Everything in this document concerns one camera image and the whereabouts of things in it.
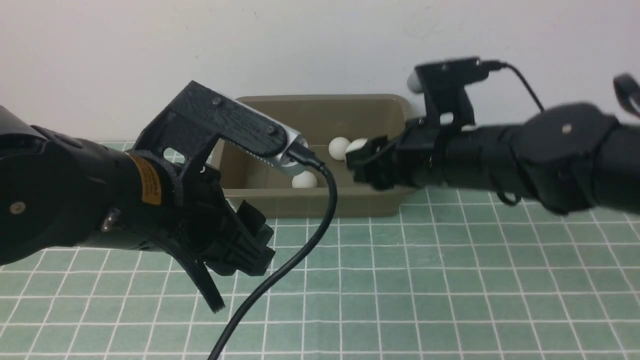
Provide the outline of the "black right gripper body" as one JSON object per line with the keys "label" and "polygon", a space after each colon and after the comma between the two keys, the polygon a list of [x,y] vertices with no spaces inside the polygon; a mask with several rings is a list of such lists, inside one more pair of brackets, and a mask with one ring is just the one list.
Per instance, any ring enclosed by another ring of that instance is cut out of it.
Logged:
{"label": "black right gripper body", "polygon": [[425,120],[410,120],[404,130],[392,138],[373,137],[370,139],[371,187],[389,191],[395,187],[447,186],[444,155],[450,137],[450,125],[429,125]]}

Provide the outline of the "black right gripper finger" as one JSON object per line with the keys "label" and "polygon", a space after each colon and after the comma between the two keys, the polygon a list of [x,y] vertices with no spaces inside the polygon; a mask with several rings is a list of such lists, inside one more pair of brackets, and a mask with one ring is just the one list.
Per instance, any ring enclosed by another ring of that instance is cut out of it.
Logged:
{"label": "black right gripper finger", "polygon": [[355,183],[370,186],[375,191],[388,190],[388,178],[386,171],[379,165],[355,165],[351,168]]}
{"label": "black right gripper finger", "polygon": [[379,157],[380,154],[386,150],[386,147],[390,144],[389,138],[387,136],[378,136],[368,138],[366,145],[353,152],[346,153],[345,155],[345,164],[347,168],[352,168],[354,166],[360,166],[367,161],[370,161],[376,157]]}

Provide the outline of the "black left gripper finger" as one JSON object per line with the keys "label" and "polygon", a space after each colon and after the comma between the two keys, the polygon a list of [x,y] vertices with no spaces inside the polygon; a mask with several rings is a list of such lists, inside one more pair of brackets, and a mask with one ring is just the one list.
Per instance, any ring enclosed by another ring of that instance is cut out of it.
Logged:
{"label": "black left gripper finger", "polygon": [[265,275],[275,256],[275,250],[269,247],[274,230],[263,225],[257,235],[246,237],[234,235],[230,240],[215,244],[215,273],[231,276],[237,271],[258,277]]}
{"label": "black left gripper finger", "polygon": [[274,230],[266,223],[265,215],[247,201],[242,201],[237,216],[246,229],[250,242],[256,248],[266,248],[274,236]]}

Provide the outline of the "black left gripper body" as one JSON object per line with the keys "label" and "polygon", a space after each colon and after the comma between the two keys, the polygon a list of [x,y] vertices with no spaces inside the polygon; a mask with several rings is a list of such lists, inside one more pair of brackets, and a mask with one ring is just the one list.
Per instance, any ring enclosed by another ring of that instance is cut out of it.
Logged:
{"label": "black left gripper body", "polygon": [[246,270],[246,218],[231,208],[220,173],[201,164],[183,178],[184,162],[151,153],[102,150],[103,195],[118,214],[100,227],[100,247],[162,252],[230,276]]}

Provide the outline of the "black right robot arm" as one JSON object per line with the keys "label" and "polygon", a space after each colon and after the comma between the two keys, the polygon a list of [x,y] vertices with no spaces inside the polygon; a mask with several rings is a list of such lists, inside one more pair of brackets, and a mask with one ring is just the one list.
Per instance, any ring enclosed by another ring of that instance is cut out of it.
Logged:
{"label": "black right robot arm", "polygon": [[508,205],[536,200],[566,215],[594,207],[639,213],[639,128],[578,102],[524,123],[473,127],[465,86],[473,75],[420,75],[429,109],[454,121],[420,118],[388,139],[348,152],[354,181],[377,191],[397,186],[489,191]]}

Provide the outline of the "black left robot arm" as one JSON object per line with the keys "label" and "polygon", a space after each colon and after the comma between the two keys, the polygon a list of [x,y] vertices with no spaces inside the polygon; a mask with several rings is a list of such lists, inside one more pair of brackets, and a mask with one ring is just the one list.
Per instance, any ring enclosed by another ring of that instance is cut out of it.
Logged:
{"label": "black left robot arm", "polygon": [[221,276],[262,276],[274,231],[245,203],[233,210],[211,166],[183,167],[31,126],[1,109],[1,264],[46,248],[194,256]]}

